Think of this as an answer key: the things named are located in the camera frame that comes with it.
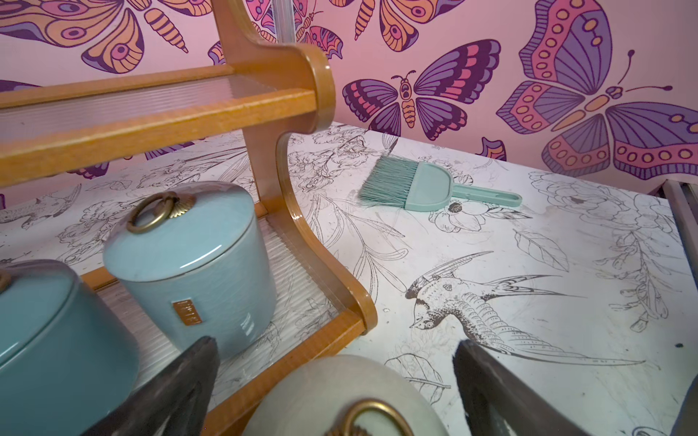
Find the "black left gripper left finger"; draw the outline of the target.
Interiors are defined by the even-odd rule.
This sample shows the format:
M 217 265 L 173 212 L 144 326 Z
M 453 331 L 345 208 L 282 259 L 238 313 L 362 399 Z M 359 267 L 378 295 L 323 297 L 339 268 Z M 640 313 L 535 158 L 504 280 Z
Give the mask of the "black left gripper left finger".
M 200 434 L 219 366 L 216 340 L 201 337 L 84 434 Z

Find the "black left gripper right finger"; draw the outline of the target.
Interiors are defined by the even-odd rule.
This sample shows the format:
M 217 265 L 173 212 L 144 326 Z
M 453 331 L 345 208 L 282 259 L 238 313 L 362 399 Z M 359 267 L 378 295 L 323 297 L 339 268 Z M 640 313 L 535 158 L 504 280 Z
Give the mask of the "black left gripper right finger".
M 479 344 L 464 340 L 454 374 L 472 435 L 585 435 Z

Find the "pale grey-green tea canister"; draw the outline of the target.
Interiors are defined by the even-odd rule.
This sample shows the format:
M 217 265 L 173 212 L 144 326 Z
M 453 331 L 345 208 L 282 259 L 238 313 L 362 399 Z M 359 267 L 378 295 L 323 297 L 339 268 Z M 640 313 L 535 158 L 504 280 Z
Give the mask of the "pale grey-green tea canister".
M 429 402 L 398 372 L 338 355 L 307 363 L 260 403 L 245 435 L 447 435 Z

